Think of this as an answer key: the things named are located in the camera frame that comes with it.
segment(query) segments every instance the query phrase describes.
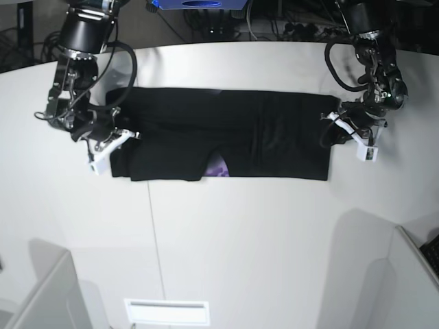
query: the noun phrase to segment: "blue device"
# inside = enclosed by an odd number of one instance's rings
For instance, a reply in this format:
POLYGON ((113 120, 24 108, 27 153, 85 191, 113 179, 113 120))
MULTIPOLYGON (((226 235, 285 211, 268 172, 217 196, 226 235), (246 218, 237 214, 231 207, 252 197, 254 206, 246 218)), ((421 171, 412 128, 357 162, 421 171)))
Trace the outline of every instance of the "blue device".
POLYGON ((242 9, 247 0, 187 1, 187 0, 153 0, 160 9, 242 9))

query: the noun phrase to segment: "black cylinder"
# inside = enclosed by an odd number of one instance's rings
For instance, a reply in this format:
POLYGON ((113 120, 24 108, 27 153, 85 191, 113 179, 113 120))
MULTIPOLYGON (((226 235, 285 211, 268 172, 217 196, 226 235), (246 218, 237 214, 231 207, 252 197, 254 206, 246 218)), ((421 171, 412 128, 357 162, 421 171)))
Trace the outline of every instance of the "black cylinder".
POLYGON ((61 29, 59 45, 82 53, 100 53, 111 29, 111 20, 107 15, 97 21, 78 16, 78 12, 70 9, 61 29))
POLYGON ((344 17, 351 34, 367 33, 388 26, 384 1, 361 2, 344 9, 344 17))

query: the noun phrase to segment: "purple fabric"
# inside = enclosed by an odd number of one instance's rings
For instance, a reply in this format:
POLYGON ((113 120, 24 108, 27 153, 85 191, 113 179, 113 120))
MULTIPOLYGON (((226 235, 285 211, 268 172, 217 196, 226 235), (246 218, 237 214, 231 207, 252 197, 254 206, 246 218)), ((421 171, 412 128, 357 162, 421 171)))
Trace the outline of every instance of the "purple fabric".
POLYGON ((204 176, 209 177, 230 177, 228 174, 227 164, 220 155, 214 155, 207 165, 204 176))

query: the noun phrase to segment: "white bracket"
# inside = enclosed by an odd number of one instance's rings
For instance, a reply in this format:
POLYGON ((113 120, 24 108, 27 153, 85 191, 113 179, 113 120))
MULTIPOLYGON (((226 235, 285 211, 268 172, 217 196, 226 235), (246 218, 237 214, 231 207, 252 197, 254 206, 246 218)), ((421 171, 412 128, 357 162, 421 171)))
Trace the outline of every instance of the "white bracket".
POLYGON ((329 113, 328 119, 334 121, 336 125, 346 131, 349 135, 351 135, 354 141, 357 142, 357 158, 359 158, 361 161, 377 161, 378 147, 375 146, 375 143, 377 142, 384 129, 384 124, 379 125, 377 137, 376 139, 374 139, 374 145, 370 146, 368 140, 363 139, 347 122, 341 120, 338 113, 329 113))
POLYGON ((120 137, 111 141, 101 152, 94 155, 93 161, 88 163, 96 175, 101 175, 109 169, 108 157, 114 150, 124 144, 128 139, 136 137, 136 134, 129 130, 122 130, 118 132, 118 134, 120 134, 120 137))

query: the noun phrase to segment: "folded black shirt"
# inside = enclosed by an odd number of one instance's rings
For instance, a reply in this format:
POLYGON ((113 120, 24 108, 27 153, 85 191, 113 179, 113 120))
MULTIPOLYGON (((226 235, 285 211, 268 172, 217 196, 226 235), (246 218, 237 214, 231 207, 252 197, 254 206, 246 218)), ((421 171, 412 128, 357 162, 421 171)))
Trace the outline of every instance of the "folded black shirt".
MULTIPOLYGON (((107 94, 116 100, 123 89, 107 94)), ((332 96, 244 90, 133 88, 116 126, 142 134, 110 157, 112 175, 200 180, 220 154, 234 177, 327 180, 330 149, 319 144, 336 111, 332 96)))

